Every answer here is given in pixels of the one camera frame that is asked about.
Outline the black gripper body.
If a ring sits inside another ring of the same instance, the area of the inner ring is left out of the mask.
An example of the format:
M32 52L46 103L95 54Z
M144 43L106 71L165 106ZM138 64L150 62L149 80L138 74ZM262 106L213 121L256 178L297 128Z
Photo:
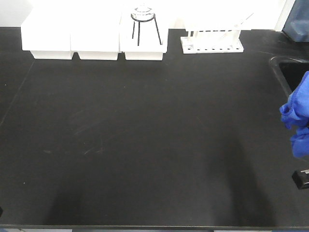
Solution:
M309 188L309 170L296 170L292 174L292 179L298 189Z

